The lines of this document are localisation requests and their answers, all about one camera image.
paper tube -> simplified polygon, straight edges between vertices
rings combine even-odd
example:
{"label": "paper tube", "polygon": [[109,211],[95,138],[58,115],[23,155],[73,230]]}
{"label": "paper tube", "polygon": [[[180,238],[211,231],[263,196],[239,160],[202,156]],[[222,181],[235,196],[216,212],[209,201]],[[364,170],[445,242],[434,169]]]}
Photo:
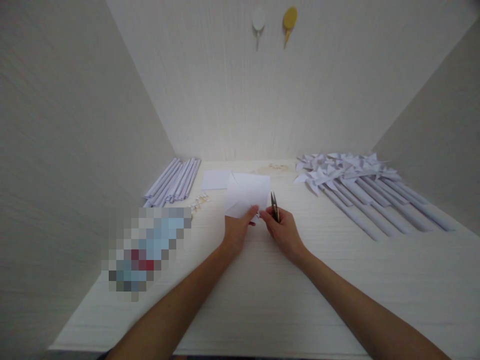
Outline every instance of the paper tube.
{"label": "paper tube", "polygon": [[427,205],[429,204],[429,201],[424,198],[422,195],[420,195],[419,193],[415,192],[414,190],[412,190],[411,188],[409,188],[407,185],[405,185],[404,183],[400,182],[400,181],[397,181],[396,184],[402,188],[405,192],[407,192],[408,194],[410,194],[411,196],[413,196],[417,201],[420,202],[420,204],[423,204],[423,205]]}
{"label": "paper tube", "polygon": [[401,187],[399,187],[395,182],[393,182],[390,179],[382,179],[382,181],[390,186],[392,189],[397,191],[399,194],[404,196],[410,203],[423,215],[425,215],[427,218],[429,218],[431,221],[436,223],[439,227],[441,227],[443,230],[446,232],[450,231],[455,231],[455,228],[451,226],[448,222],[445,220],[439,218],[437,215],[435,215],[433,212],[430,211],[429,208],[427,208],[425,205],[422,205],[417,199],[415,199],[413,196],[411,196],[408,192],[404,191]]}
{"label": "paper tube", "polygon": [[377,181],[374,181],[373,182],[375,185],[377,185],[379,188],[383,189],[384,192],[387,192],[389,193],[391,196],[393,196],[400,204],[402,205],[406,205],[409,203],[409,201],[404,198],[402,195],[400,195],[398,192],[396,192],[395,190],[393,190],[390,186],[388,186],[386,183],[384,183],[383,181],[380,181],[380,180],[377,180]]}
{"label": "paper tube", "polygon": [[157,199],[159,198],[160,194],[162,194],[164,192],[164,190],[167,187],[167,185],[169,184],[170,180],[172,179],[172,177],[175,176],[175,174],[177,173],[177,171],[179,170],[179,168],[181,166],[182,165],[180,164],[180,162],[177,162],[176,166],[173,167],[172,169],[170,169],[168,177],[165,179],[163,184],[157,190],[156,194],[150,199],[152,204],[155,204],[157,202]]}
{"label": "paper tube", "polygon": [[174,158],[171,163],[166,167],[166,169],[161,173],[161,175],[158,177],[157,181],[151,186],[150,190],[145,194],[144,198],[145,199],[150,199],[153,194],[157,191],[158,187],[160,186],[161,181],[165,178],[165,174],[175,166],[175,164],[179,161],[179,159]]}
{"label": "paper tube", "polygon": [[185,180],[187,179],[187,172],[190,170],[191,164],[194,162],[194,159],[188,159],[185,165],[185,170],[183,171],[183,175],[178,183],[178,187],[175,190],[175,194],[173,194],[173,199],[178,200],[180,193],[182,192],[182,187],[185,184]]}
{"label": "paper tube", "polygon": [[390,206],[390,203],[380,195],[373,187],[368,185],[361,177],[356,179],[356,183],[363,189],[365,192],[370,195],[377,203],[382,205],[383,207]]}
{"label": "paper tube", "polygon": [[346,207],[345,204],[343,202],[341,202],[339,200],[339,198],[330,190],[330,189],[327,189],[325,188],[325,186],[323,185],[319,185],[318,186],[324,193],[326,196],[328,196],[328,198],[340,209],[342,210],[345,215],[347,215],[355,224],[357,224],[360,229],[362,229],[364,232],[367,233],[367,235],[369,237],[371,237],[373,240],[375,241],[378,241],[379,239],[377,238],[377,236],[375,235],[374,232],[372,232],[365,224],[364,222],[359,219],[359,217],[357,215],[355,215],[353,213],[353,211]]}
{"label": "paper tube", "polygon": [[185,198],[188,198],[189,195],[190,195],[190,189],[192,188],[192,185],[194,184],[195,177],[197,176],[197,172],[199,170],[201,162],[202,162],[202,160],[200,160],[200,159],[198,159],[196,161],[195,169],[193,170],[193,176],[191,177],[190,183],[188,184],[188,188],[186,190]]}
{"label": "paper tube", "polygon": [[355,195],[363,204],[368,205],[371,204],[374,199],[368,195],[360,186],[358,186],[355,182],[351,182],[349,180],[345,180],[340,178],[341,183],[351,191],[353,195]]}
{"label": "paper tube", "polygon": [[175,182],[173,183],[173,185],[171,186],[170,190],[168,191],[168,195],[166,197],[166,201],[170,201],[173,199],[174,195],[175,195],[175,191],[177,190],[179,184],[180,184],[180,181],[182,180],[182,176],[184,175],[184,172],[185,170],[187,170],[187,163],[184,162],[182,165],[181,165],[181,168],[180,168],[180,173],[178,174],[178,177],[176,178]]}
{"label": "paper tube", "polygon": [[371,220],[372,223],[378,226],[380,230],[382,230],[385,235],[388,237],[391,237],[394,235],[395,231],[394,229],[383,222],[381,217],[376,213],[375,211],[372,210],[372,208],[369,205],[363,205],[360,201],[357,200],[357,198],[347,190],[345,186],[343,186],[338,180],[337,183],[335,184],[338,188],[338,190],[347,197],[357,208],[360,209],[362,213],[366,215],[367,218]]}
{"label": "paper tube", "polygon": [[157,208],[159,206],[159,204],[168,196],[168,194],[169,194],[169,192],[172,188],[172,185],[177,181],[177,178],[180,174],[180,168],[181,168],[181,165],[178,164],[177,169],[175,170],[175,173],[172,174],[170,180],[168,181],[168,184],[165,186],[163,191],[160,194],[158,194],[157,199],[153,203],[153,206],[155,208]]}
{"label": "paper tube", "polygon": [[434,229],[422,221],[420,221],[415,215],[413,215],[410,211],[408,211],[406,208],[402,206],[401,203],[399,203],[392,195],[390,195],[388,192],[386,192],[383,188],[377,185],[375,181],[372,179],[365,177],[363,178],[368,185],[370,185],[372,188],[377,190],[380,194],[382,194],[385,199],[387,199],[391,205],[405,218],[408,220],[410,224],[412,224],[415,228],[420,230],[421,232],[429,232],[433,231]]}
{"label": "paper tube", "polygon": [[189,186],[189,181],[190,181],[190,175],[192,174],[192,169],[194,168],[195,165],[195,158],[192,157],[190,159],[190,164],[188,165],[185,175],[183,176],[183,179],[180,182],[180,186],[175,192],[175,198],[176,200],[183,200],[182,194],[185,194],[187,192],[187,187]]}

paper stack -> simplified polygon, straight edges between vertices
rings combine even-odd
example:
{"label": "paper stack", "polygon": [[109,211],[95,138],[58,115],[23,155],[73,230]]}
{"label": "paper stack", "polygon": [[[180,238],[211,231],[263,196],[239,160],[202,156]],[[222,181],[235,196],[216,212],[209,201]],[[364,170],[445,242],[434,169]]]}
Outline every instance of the paper stack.
{"label": "paper stack", "polygon": [[145,194],[146,202],[143,207],[162,208],[166,202],[173,203],[188,198],[200,161],[194,157],[184,162],[174,158]]}
{"label": "paper stack", "polygon": [[406,207],[407,204],[411,204],[443,230],[454,230],[426,206],[428,201],[424,197],[403,183],[396,170],[378,161],[376,153],[355,156],[334,152],[328,155],[302,155],[298,159],[300,162],[297,163],[296,170],[306,169],[307,172],[300,174],[294,183],[306,183],[317,196],[322,191],[374,240],[378,240],[378,236],[352,211],[352,206],[359,208],[389,237],[395,231],[389,223],[403,234],[408,234],[410,230],[394,214],[385,210],[388,206],[392,206],[422,232],[432,231],[432,225],[425,222],[419,213]]}

white tabletop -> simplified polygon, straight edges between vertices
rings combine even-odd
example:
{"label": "white tabletop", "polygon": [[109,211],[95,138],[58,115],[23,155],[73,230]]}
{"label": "white tabletop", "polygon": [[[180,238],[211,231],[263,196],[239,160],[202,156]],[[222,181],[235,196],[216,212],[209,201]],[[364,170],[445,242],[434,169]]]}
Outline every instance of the white tabletop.
{"label": "white tabletop", "polygon": [[[312,253],[449,356],[480,359],[480,238],[471,231],[429,205],[458,230],[422,233],[410,226],[410,235],[397,231],[388,238],[355,209],[383,236],[375,242],[326,196],[316,197],[305,184],[293,184],[294,160],[202,162],[190,199],[173,206],[189,206],[200,193],[204,170],[213,169],[270,175],[279,206],[293,213]],[[225,190],[207,193],[212,201],[193,214],[191,239],[139,302],[118,301],[103,273],[50,349],[107,351],[200,264],[224,232]],[[213,289],[175,354],[368,358],[312,283],[281,255],[263,224],[248,230],[243,252]]]}

white paper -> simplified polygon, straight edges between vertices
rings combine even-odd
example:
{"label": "white paper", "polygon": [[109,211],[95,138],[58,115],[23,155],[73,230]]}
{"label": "white paper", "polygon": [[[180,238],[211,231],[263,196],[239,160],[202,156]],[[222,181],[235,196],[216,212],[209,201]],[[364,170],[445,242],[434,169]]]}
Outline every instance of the white paper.
{"label": "white paper", "polygon": [[202,190],[226,189],[229,186],[231,170],[205,170],[203,172]]}
{"label": "white paper", "polygon": [[[231,172],[225,193],[224,214],[240,219],[253,205],[265,210],[269,196],[270,176]],[[251,221],[258,224],[258,214]]]}

rolled paper stick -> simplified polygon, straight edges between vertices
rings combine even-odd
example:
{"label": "rolled paper stick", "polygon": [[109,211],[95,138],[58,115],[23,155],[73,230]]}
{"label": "rolled paper stick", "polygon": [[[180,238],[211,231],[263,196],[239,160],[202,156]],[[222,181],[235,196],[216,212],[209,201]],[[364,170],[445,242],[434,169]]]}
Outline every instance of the rolled paper stick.
{"label": "rolled paper stick", "polygon": [[187,192],[187,187],[189,186],[190,176],[192,175],[192,169],[194,168],[194,165],[195,165],[195,158],[192,157],[190,159],[190,165],[186,169],[185,175],[183,176],[183,179],[180,183],[179,190],[177,190],[178,192],[177,200],[185,199],[185,193]]}
{"label": "rolled paper stick", "polygon": [[167,201],[170,201],[174,197],[175,191],[177,190],[177,188],[180,184],[180,181],[182,180],[183,173],[185,172],[186,169],[187,169],[187,163],[184,162],[181,165],[180,173],[179,173],[178,177],[176,178],[175,182],[173,183],[173,185],[171,186],[171,188],[168,192],[168,196],[166,198]]}
{"label": "rolled paper stick", "polygon": [[345,180],[342,178],[339,178],[340,182],[354,194],[358,200],[360,200],[363,204],[368,205],[371,204],[374,199],[368,195],[360,186],[358,186],[354,182],[350,182],[349,180]]}
{"label": "rolled paper stick", "polygon": [[167,185],[170,182],[170,180],[172,179],[172,177],[177,173],[177,171],[179,170],[179,168],[181,166],[182,165],[179,162],[177,162],[176,166],[174,168],[170,169],[168,177],[165,179],[163,184],[157,190],[156,194],[150,199],[152,204],[155,204],[157,202],[157,199],[159,198],[160,194],[164,191],[164,189],[167,187]]}
{"label": "rolled paper stick", "polygon": [[172,177],[170,178],[168,184],[165,186],[163,191],[160,194],[158,194],[157,199],[153,203],[154,207],[157,208],[159,204],[162,202],[162,200],[164,200],[168,196],[170,189],[172,188],[172,185],[177,181],[179,174],[180,174],[180,166],[178,166],[175,173],[172,174]]}
{"label": "rolled paper stick", "polygon": [[186,194],[185,194],[186,198],[188,198],[189,195],[190,195],[190,190],[192,188],[192,185],[194,184],[195,177],[197,176],[197,172],[199,171],[199,167],[200,167],[201,162],[202,162],[202,160],[200,160],[200,159],[198,159],[196,161],[195,170],[193,170],[193,176],[191,177],[190,183],[188,184],[188,188],[186,190]]}
{"label": "rolled paper stick", "polygon": [[405,224],[399,219],[394,216],[392,213],[388,212],[383,206],[381,206],[378,202],[372,202],[371,206],[377,210],[380,214],[383,215],[385,219],[387,219],[390,223],[393,224],[402,234],[410,234],[410,229],[405,226]]}
{"label": "rolled paper stick", "polygon": [[177,163],[179,159],[174,158],[171,163],[166,167],[166,169],[161,173],[161,175],[158,177],[157,181],[151,186],[150,190],[147,191],[145,194],[144,198],[145,199],[150,199],[153,194],[156,192],[156,190],[159,187],[160,181],[165,178],[165,174],[168,173],[168,171]]}
{"label": "rolled paper stick", "polygon": [[377,203],[382,205],[384,208],[390,206],[390,203],[386,198],[384,198],[378,191],[376,191],[373,187],[368,185],[361,177],[356,179],[356,183],[360,186],[365,192],[370,195]]}
{"label": "rolled paper stick", "polygon": [[429,201],[424,198],[422,195],[420,195],[419,193],[415,192],[414,190],[412,190],[410,187],[408,187],[407,185],[405,185],[403,182],[401,181],[396,181],[395,182],[399,187],[401,187],[404,191],[406,191],[407,193],[409,193],[411,196],[413,196],[417,201],[419,201],[421,204],[423,205],[427,205],[429,204]]}
{"label": "rolled paper stick", "polygon": [[399,203],[392,195],[390,195],[388,192],[386,192],[383,188],[378,187],[375,188],[376,182],[373,181],[372,179],[365,177],[364,180],[366,181],[367,184],[369,184],[372,188],[377,190],[380,194],[382,194],[385,199],[387,199],[391,205],[397,210],[400,215],[402,215],[405,219],[408,220],[410,224],[412,224],[415,228],[420,230],[421,232],[430,232],[433,231],[434,229],[428,225],[420,221],[415,215],[413,215],[410,211],[408,211],[404,206]]}
{"label": "rolled paper stick", "polygon": [[174,194],[174,199],[178,200],[180,197],[180,194],[182,193],[182,188],[185,184],[185,180],[187,179],[187,173],[190,171],[191,164],[194,162],[192,159],[188,159],[187,164],[185,165],[185,171],[183,172],[183,175],[181,177],[180,183],[178,184],[178,187],[175,190]]}
{"label": "rolled paper stick", "polygon": [[428,219],[430,219],[432,222],[437,224],[439,227],[441,227],[443,230],[446,232],[450,231],[455,231],[455,228],[450,225],[447,221],[439,218],[437,215],[435,215],[428,207],[425,205],[422,205],[420,201],[415,199],[413,196],[411,196],[408,192],[404,191],[400,187],[398,187],[397,184],[395,184],[392,180],[389,179],[384,179],[383,180],[388,186],[390,186],[392,189],[395,191],[399,192],[402,196],[404,196],[410,203],[423,215],[425,215]]}
{"label": "rolled paper stick", "polygon": [[398,192],[396,192],[395,190],[393,190],[390,186],[388,186],[386,183],[384,183],[383,181],[381,180],[377,180],[377,181],[374,181],[373,182],[374,184],[376,184],[378,187],[380,187],[381,189],[383,189],[384,192],[387,192],[389,193],[391,196],[393,196],[400,204],[402,205],[406,205],[409,203],[409,201],[404,198],[402,195],[400,195]]}
{"label": "rolled paper stick", "polygon": [[357,200],[357,198],[347,190],[347,188],[345,186],[343,186],[339,181],[338,183],[336,184],[337,185],[337,188],[338,190],[347,197],[347,199],[349,199],[357,208],[360,209],[360,211],[362,213],[364,213],[366,215],[367,218],[369,218],[371,220],[372,223],[374,223],[376,226],[378,226],[378,228],[380,230],[382,230],[385,235],[387,235],[388,237],[391,237],[394,235],[395,231],[394,229],[391,227],[391,225],[387,225],[385,224],[382,219],[380,218],[380,216],[378,215],[378,213],[376,211],[374,211],[370,205],[364,205],[362,204],[359,200]]}
{"label": "rolled paper stick", "polygon": [[364,222],[360,220],[358,216],[353,213],[353,211],[349,207],[345,206],[345,204],[341,202],[340,199],[330,189],[325,188],[325,186],[323,185],[319,185],[318,187],[340,210],[342,210],[345,213],[345,215],[347,215],[355,224],[357,224],[360,229],[366,232],[369,237],[371,237],[375,241],[379,240],[375,235],[375,233],[373,233],[364,224]]}

